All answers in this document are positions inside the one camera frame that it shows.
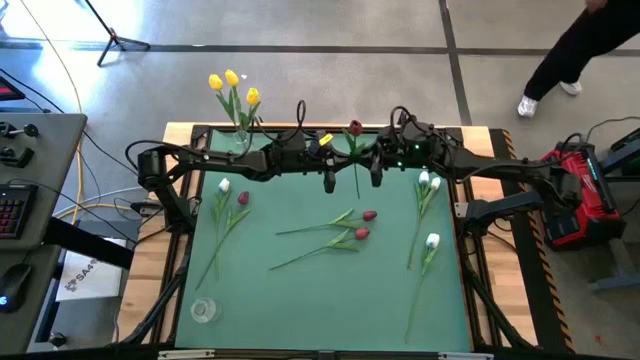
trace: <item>keyboard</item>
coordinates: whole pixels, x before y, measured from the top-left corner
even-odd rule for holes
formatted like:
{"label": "keyboard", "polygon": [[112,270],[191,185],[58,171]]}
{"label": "keyboard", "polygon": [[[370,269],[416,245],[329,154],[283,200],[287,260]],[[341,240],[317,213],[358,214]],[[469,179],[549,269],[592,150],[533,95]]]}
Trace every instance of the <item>keyboard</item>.
{"label": "keyboard", "polygon": [[35,185],[0,184],[0,241],[20,238],[37,191]]}

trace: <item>wooden table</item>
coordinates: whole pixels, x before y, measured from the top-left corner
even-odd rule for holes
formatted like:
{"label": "wooden table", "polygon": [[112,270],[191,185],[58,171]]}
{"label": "wooden table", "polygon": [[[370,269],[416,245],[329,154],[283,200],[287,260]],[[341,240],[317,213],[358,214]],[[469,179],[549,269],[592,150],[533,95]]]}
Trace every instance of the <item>wooden table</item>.
{"label": "wooden table", "polygon": [[[191,139],[194,125],[224,126],[228,124],[168,123],[163,140],[165,142],[175,144],[188,144]],[[292,126],[291,124],[270,125],[274,127]],[[337,127],[339,125],[312,124],[309,126],[330,128]],[[488,128],[479,126],[462,127],[461,130],[466,148],[478,155],[494,156],[494,145],[492,145],[490,130]],[[168,158],[167,163],[168,168],[171,168],[175,164],[175,161]],[[193,196],[195,194],[199,176],[200,175],[197,172],[194,173],[191,184],[189,185],[189,196]],[[503,198],[503,187],[499,180],[473,177],[471,179],[471,185],[476,199],[495,200]],[[177,191],[180,190],[180,181],[175,183],[175,187]],[[464,199],[462,186],[458,186],[458,193],[460,199]],[[147,234],[151,234],[162,228],[164,228],[164,219],[162,216],[157,216],[142,227],[139,236],[146,236]],[[494,226],[490,228],[490,231],[503,237],[507,241],[514,243],[514,238],[511,232],[502,231]],[[169,246],[169,238],[170,234],[161,233],[142,243],[136,250],[118,317],[120,332],[124,336],[134,330],[136,325],[143,319],[153,302],[156,300],[160,291],[161,279]],[[178,247],[178,260],[176,261],[176,266],[180,263],[180,259],[184,253],[185,243],[186,236],[183,236]],[[538,248],[538,251],[544,255],[544,248],[541,246],[538,246]],[[522,337],[532,344],[538,344],[518,255],[513,252],[511,248],[492,236],[486,236],[484,238],[484,250],[489,269],[491,288],[497,305],[502,309],[511,324],[518,330]],[[174,298],[167,306],[167,311],[165,312],[161,341],[164,341],[167,338],[171,328],[175,308],[175,297],[176,295],[174,295]],[[475,301],[478,305],[483,338],[488,344],[490,344],[491,341],[489,337],[489,326],[486,311],[477,296]],[[568,337],[568,332],[566,337],[568,338],[568,341],[565,341],[566,346],[570,349],[571,343],[570,337]],[[508,346],[508,342],[504,340],[504,337],[503,345]]]}

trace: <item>concrete floor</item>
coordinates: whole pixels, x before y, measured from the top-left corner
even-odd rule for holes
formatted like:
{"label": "concrete floor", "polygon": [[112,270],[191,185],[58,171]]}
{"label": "concrete floor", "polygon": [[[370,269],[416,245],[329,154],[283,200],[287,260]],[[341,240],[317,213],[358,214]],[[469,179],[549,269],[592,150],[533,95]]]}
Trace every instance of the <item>concrete floor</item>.
{"label": "concrete floor", "polygon": [[[262,52],[215,47],[208,47],[208,52],[170,52],[167,47],[148,53],[114,51],[103,68],[95,66],[99,51],[72,46],[107,39],[83,1],[25,2],[69,67],[89,117],[87,131],[121,160],[128,143],[160,139],[169,121],[223,120],[207,77],[229,67],[247,76],[244,83],[260,89],[265,121],[293,122],[298,99],[306,100],[307,121],[313,122],[345,123],[357,118],[384,123],[390,109],[402,104],[422,121],[507,129],[519,155],[532,158],[570,133],[586,132],[604,119],[640,114],[640,51],[630,51],[592,61],[582,77],[585,91],[578,98],[554,89],[535,119],[516,116],[528,77],[544,50],[580,13],[583,0],[94,0],[120,35],[152,44],[299,46]],[[0,67],[66,111],[78,111],[69,81],[50,48],[20,50],[11,45],[43,37],[19,1],[10,0],[3,8],[4,3],[0,0]],[[452,38],[446,41],[441,15],[445,7],[458,48],[465,54],[492,49],[484,53],[497,55],[458,57],[452,51],[450,56],[447,47],[453,50]],[[622,48],[640,50],[640,38]],[[522,50],[530,49],[540,51],[523,55]],[[604,127],[592,140],[602,150],[637,126],[629,122]],[[103,193],[136,186],[128,171],[89,143],[84,154]],[[86,197],[96,195],[90,177],[85,183]],[[76,186],[74,166],[65,193],[75,194]],[[632,187],[620,185],[614,185],[613,191],[624,209],[640,195],[637,189],[634,193]],[[144,195],[125,197],[137,200]],[[68,205],[61,201],[59,208]],[[110,211],[101,214],[119,219]],[[627,220],[631,224],[625,244],[637,246],[637,217],[632,214]],[[549,251],[549,257],[578,352],[637,358],[640,291],[594,294],[587,288],[590,281],[611,274],[614,264],[609,250]],[[111,324],[101,326],[110,331]],[[602,341],[596,342],[596,336]]]}

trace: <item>computer mouse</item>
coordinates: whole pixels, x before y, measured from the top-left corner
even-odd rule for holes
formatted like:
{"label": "computer mouse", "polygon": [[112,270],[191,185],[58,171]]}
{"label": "computer mouse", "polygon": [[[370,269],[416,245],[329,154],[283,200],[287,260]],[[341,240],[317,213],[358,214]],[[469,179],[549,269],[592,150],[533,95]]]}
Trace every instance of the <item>computer mouse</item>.
{"label": "computer mouse", "polygon": [[18,310],[27,292],[31,275],[31,265],[13,265],[0,278],[0,312],[10,313]]}

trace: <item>black pants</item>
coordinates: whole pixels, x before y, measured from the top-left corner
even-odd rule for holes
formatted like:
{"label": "black pants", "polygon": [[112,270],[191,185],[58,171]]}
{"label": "black pants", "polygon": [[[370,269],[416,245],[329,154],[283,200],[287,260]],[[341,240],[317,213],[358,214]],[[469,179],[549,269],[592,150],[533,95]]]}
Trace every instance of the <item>black pants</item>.
{"label": "black pants", "polygon": [[585,10],[538,66],[524,95],[540,101],[558,82],[575,83],[591,58],[613,51],[638,33],[640,0],[609,0],[593,14]]}

